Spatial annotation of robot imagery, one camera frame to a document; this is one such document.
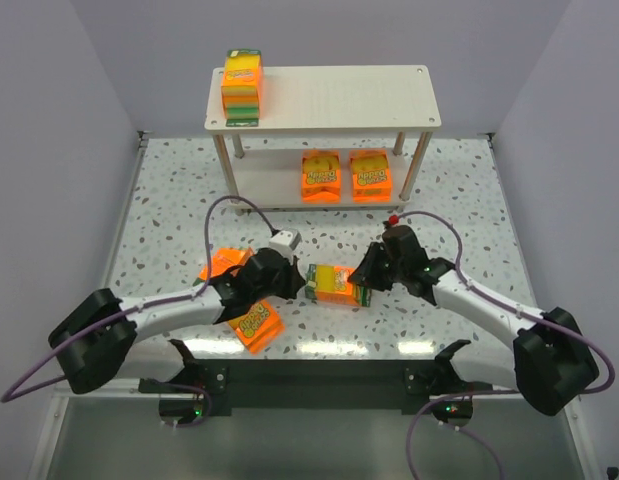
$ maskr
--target gray wall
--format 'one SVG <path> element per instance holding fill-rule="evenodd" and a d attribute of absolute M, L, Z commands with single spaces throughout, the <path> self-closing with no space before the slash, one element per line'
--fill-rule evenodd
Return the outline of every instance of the gray wall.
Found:
<path fill-rule="evenodd" d="M 539 303 L 571 310 L 619 370 L 619 0 L 573 0 L 496 159 Z M 619 376 L 583 404 L 603 466 L 619 466 Z"/>
<path fill-rule="evenodd" d="M 429 66 L 447 135 L 493 132 L 568 0 L 72 0 L 137 129 L 201 134 L 227 49 L 265 65 Z"/>
<path fill-rule="evenodd" d="M 135 143 L 71 4 L 0 0 L 0 395 L 97 285 Z M 1 480 L 27 474 L 49 394 L 0 404 Z"/>

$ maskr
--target terrazzo surface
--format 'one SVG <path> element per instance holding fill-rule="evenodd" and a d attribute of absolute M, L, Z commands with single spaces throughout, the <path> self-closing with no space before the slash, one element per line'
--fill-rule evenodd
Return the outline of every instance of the terrazzo surface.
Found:
<path fill-rule="evenodd" d="M 405 159 L 417 140 L 407 139 Z M 391 138 L 243 138 L 252 148 L 390 147 Z M 180 290 L 206 263 L 203 222 L 207 206 L 227 194 L 211 138 L 152 139 L 122 234 L 110 287 L 119 296 Z M 420 170 L 410 205 L 450 220 L 464 242 L 463 269 L 484 285 L 532 303 L 488 142 L 434 139 Z M 296 228 L 304 274 L 309 263 L 357 266 L 383 231 L 388 210 L 275 211 L 278 228 Z M 457 245 L 443 225 L 425 217 L 407 220 L 431 257 L 453 258 Z M 268 230 L 258 215 L 220 206 L 212 216 L 211 243 L 218 247 L 266 246 Z M 249 353 L 227 326 L 197 326 L 146 340 L 185 340 L 199 358 L 422 359 L 457 339 L 472 341 L 472 354 L 494 354 L 511 362 L 495 337 L 460 316 L 411 297 L 401 286 L 374 292 L 369 308 L 270 299 L 286 326 L 269 347 Z"/>

